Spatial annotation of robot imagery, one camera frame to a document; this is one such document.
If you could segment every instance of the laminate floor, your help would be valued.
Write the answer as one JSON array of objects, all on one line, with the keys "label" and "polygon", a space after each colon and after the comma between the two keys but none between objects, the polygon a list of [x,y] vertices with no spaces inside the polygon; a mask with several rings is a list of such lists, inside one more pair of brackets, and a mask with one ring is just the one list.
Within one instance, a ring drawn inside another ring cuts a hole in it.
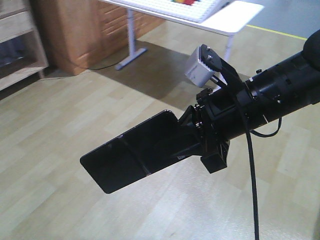
[{"label": "laminate floor", "polygon": [[[227,41],[171,22],[139,40],[149,51],[121,71],[56,71],[0,92],[0,239],[254,239],[244,136],[231,141],[224,170],[209,174],[192,156],[112,194],[80,165],[82,155],[164,109],[180,117],[200,92],[183,75],[188,55],[202,43],[222,55]],[[252,76],[303,44],[245,27],[230,63]],[[320,105],[308,106],[284,117],[275,137],[253,137],[262,240],[320,240],[319,119]]]}]

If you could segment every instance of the wooden shelf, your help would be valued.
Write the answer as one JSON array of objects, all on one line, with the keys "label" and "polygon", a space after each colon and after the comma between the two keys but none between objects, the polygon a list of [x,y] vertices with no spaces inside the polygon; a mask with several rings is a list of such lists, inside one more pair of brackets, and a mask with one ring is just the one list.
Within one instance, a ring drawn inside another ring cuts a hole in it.
[{"label": "wooden shelf", "polygon": [[21,36],[25,57],[0,67],[0,90],[39,73],[48,61],[34,24],[27,0],[4,0],[0,3],[0,43]]}]

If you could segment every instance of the cable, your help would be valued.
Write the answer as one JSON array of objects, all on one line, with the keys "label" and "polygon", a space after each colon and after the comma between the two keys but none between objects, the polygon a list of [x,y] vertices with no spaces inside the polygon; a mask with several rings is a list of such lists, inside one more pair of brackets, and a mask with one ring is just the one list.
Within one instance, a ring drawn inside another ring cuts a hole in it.
[{"label": "cable", "polygon": [[117,61],[116,63],[111,64],[111,65],[107,65],[107,66],[103,66],[103,67],[98,67],[98,68],[83,67],[83,66],[80,66],[80,65],[74,63],[74,62],[71,61],[68,57],[66,57],[64,54],[62,54],[61,52],[59,52],[59,51],[57,50],[57,48],[56,48],[53,44],[51,44],[51,42],[50,42],[49,40],[47,40],[46,42],[54,49],[54,51],[52,51],[53,54],[54,54],[54,53],[58,54],[58,55],[61,56],[63,59],[67,60],[69,63],[71,63],[72,65],[74,65],[74,66],[76,66],[76,67],[78,67],[78,68],[80,68],[80,69],[91,70],[91,71],[98,71],[98,70],[110,68],[110,67],[115,66],[115,65],[117,65],[118,63],[121,62],[121,60],[120,60],[120,61]]},{"label": "cable", "polygon": [[281,128],[281,124],[282,124],[282,117],[279,118],[278,128],[277,128],[277,130],[276,130],[275,132],[270,133],[270,134],[263,134],[263,133],[260,133],[260,132],[258,132],[258,131],[255,131],[255,130],[251,130],[250,133],[252,133],[253,135],[256,135],[256,136],[258,136],[258,137],[260,137],[260,138],[273,137],[273,136],[275,136],[275,135],[279,132],[279,130],[280,130],[280,128]]},{"label": "cable", "polygon": [[252,204],[253,204],[253,224],[254,224],[254,239],[259,240],[259,213],[258,213],[258,194],[257,194],[257,180],[256,180],[256,170],[255,170],[255,160],[254,160],[254,150],[252,146],[252,139],[250,135],[250,130],[247,122],[246,115],[234,94],[231,93],[228,86],[221,81],[217,76],[213,75],[210,80],[217,84],[222,89],[226,90],[231,96],[236,108],[238,109],[241,119],[245,129],[245,136],[248,145],[249,152],[249,163],[250,163],[250,173],[251,173],[251,188],[252,188]]}]

